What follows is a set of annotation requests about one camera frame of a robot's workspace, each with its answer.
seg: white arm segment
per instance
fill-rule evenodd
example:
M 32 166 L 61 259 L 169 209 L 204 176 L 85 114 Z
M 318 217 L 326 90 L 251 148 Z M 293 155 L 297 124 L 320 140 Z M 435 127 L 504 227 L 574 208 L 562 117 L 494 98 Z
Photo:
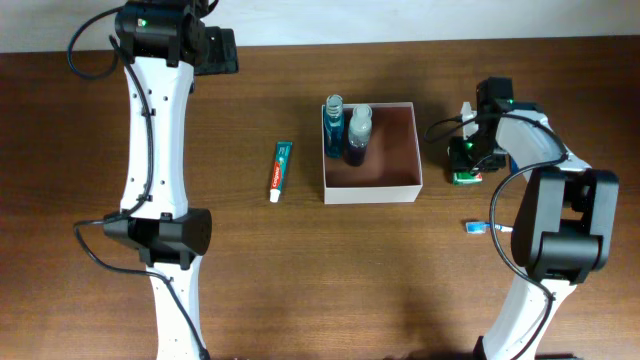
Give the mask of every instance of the white arm segment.
M 177 68 L 167 67 L 165 59 L 136 57 L 131 65 L 145 91 L 152 116 L 154 173 L 151 201 L 133 214 L 136 218 L 160 219 L 170 213 L 177 219 L 187 213 L 187 195 L 182 175 L 184 117 L 189 89 L 193 83 L 193 66 L 180 61 Z M 121 209 L 131 209 L 143 193 L 147 179 L 147 131 L 142 116 L 140 94 L 128 72 L 131 104 L 129 171 Z
M 202 339 L 200 330 L 200 308 L 198 303 L 198 272 L 202 256 L 196 256 L 189 270 L 181 270 L 179 264 L 155 263 L 147 271 L 173 278 L 171 282 L 182 306 L 189 314 L 198 336 Z M 200 359 L 199 349 L 195 338 L 184 316 L 173 301 L 166 285 L 156 278 L 151 278 L 153 295 L 156 303 L 156 318 L 158 321 L 158 358 L 169 359 Z
M 465 116 L 472 118 L 475 115 L 475 112 L 472 113 L 470 111 L 470 107 L 464 106 L 461 113 L 463 119 Z M 549 120 L 542 113 L 514 110 L 511 114 L 538 121 L 550 129 Z M 467 137 L 475 132 L 477 127 L 467 128 L 465 126 L 463 130 L 465 131 L 465 137 Z M 496 140 L 498 145 L 509 153 L 509 156 L 519 168 L 542 161 L 555 160 L 561 155 L 560 149 L 548 134 L 524 121 L 510 118 L 501 119 L 498 123 Z M 569 151 L 569 159 L 557 166 L 562 170 L 575 172 L 581 172 L 590 167 L 589 164 L 580 160 L 571 151 Z M 523 175 L 529 181 L 530 172 Z M 534 359 L 538 343 L 542 339 L 553 315 L 562 301 L 576 288 L 575 285 L 570 285 L 569 281 L 565 280 L 542 280 L 542 284 L 555 294 L 556 300 L 553 302 L 551 314 L 544 328 L 523 356 L 520 357 L 522 360 Z M 516 275 L 498 319 L 482 340 L 487 359 L 509 360 L 520 352 L 540 324 L 546 302 L 547 299 L 539 288 Z

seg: white wall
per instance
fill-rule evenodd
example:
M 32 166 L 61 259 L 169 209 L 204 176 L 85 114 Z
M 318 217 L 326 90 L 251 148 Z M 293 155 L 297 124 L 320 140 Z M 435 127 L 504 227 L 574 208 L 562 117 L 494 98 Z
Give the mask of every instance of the white wall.
M 0 52 L 60 51 L 124 0 L 0 0 Z M 238 45 L 640 34 L 640 0 L 221 0 L 207 25 Z M 113 17 L 78 42 L 108 49 Z

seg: cardboard box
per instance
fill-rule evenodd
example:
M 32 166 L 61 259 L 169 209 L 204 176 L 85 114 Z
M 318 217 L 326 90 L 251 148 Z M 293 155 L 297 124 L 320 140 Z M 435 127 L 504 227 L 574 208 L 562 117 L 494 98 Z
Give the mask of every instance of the cardboard box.
M 345 144 L 356 105 L 344 105 Z M 321 121 L 325 204 L 414 202 L 422 189 L 413 103 L 369 106 L 373 110 L 373 128 L 364 163 L 359 167 L 348 165 L 344 157 L 334 159 L 324 153 L 324 124 Z

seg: clear bottle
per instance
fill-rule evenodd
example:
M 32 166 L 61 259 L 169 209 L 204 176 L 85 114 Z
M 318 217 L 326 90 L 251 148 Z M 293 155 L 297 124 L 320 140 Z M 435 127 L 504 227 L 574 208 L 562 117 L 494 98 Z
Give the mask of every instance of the clear bottle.
M 353 109 L 353 116 L 349 122 L 349 147 L 347 148 L 347 163 L 351 166 L 360 166 L 364 162 L 367 145 L 371 138 L 371 116 L 373 110 L 366 104 L 358 105 Z
M 323 122 L 325 154 L 332 158 L 342 157 L 344 112 L 342 98 L 339 95 L 331 95 L 327 98 Z

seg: brown table surface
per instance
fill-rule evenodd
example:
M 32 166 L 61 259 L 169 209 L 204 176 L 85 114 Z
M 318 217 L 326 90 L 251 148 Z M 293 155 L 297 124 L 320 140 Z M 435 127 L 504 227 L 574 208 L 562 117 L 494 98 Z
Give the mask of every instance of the brown table surface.
M 99 71 L 105 52 L 81 53 Z M 487 219 L 506 170 L 479 186 L 446 178 L 446 142 L 420 144 L 424 187 L 414 204 L 325 206 L 319 108 L 411 101 L 417 127 L 475 103 L 490 75 L 541 104 L 552 127 L 620 193 L 608 265 L 560 308 L 540 353 L 635 359 L 640 351 L 640 38 L 443 41 L 239 49 L 240 74 L 197 79 L 185 133 L 190 205 L 211 210 L 200 273 L 202 331 L 213 356 L 256 359 L 420 358 L 470 352 L 496 319 L 513 274 Z M 117 209 L 128 161 L 122 71 L 88 82 L 62 53 L 0 56 L 0 357 L 152 359 L 146 278 L 107 272 L 71 224 Z M 275 142 L 294 154 L 281 202 L 268 201 Z M 499 204 L 513 221 L 518 180 Z M 505 246 L 508 237 L 504 236 Z M 87 231 L 107 262 L 137 254 Z

